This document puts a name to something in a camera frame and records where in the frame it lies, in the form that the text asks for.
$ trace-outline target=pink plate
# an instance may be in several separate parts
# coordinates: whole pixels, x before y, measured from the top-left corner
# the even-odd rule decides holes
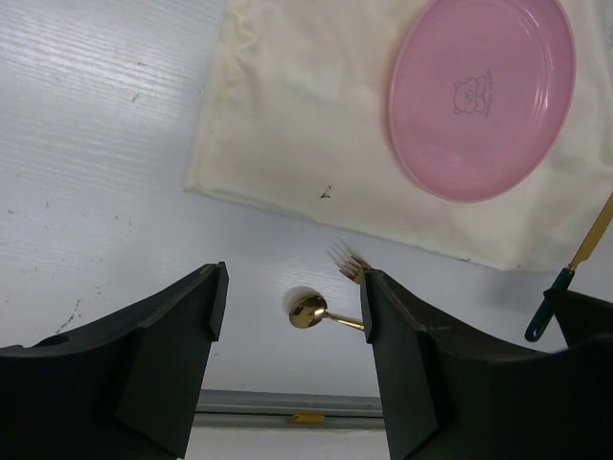
[[[575,45],[557,0],[437,0],[399,54],[390,130],[423,189],[498,196],[551,148],[575,85]]]

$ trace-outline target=knife handle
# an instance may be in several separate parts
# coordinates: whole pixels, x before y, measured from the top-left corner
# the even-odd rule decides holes
[[[552,289],[567,290],[571,285],[571,281],[575,277],[575,270],[566,267],[557,275],[556,280],[552,284]],[[529,342],[536,342],[547,329],[549,322],[554,317],[554,304],[550,300],[544,299],[538,310],[534,314],[533,320],[530,322],[524,337]]]

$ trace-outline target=dark stain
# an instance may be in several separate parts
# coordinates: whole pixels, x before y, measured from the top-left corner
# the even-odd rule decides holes
[[[319,199],[324,199],[324,198],[331,198],[331,196],[329,195],[329,193],[332,191],[332,186],[328,185],[328,187],[324,190],[324,192],[322,193],[322,195],[319,197]]]
[[[68,320],[59,327],[59,329],[56,331],[56,334],[60,334],[64,330],[64,328],[66,328],[66,326],[72,323],[73,319],[75,319],[75,315],[77,314],[77,310],[79,309],[79,305],[80,305],[80,299],[77,299],[77,304],[75,305],[75,309],[73,310],[73,313],[70,315]]]

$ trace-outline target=fork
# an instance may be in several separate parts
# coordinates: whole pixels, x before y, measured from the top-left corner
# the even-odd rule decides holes
[[[338,266],[338,271],[357,285],[362,284],[364,280],[364,271],[373,268],[344,241],[340,241],[338,244],[334,245],[329,255],[336,266]]]

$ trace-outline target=cream cloth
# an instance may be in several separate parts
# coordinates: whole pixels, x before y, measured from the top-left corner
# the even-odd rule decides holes
[[[561,3],[579,69],[559,139],[510,192],[456,204],[413,185],[387,143],[391,70],[427,0],[229,0],[186,188],[483,265],[559,269],[613,190],[602,2]]]

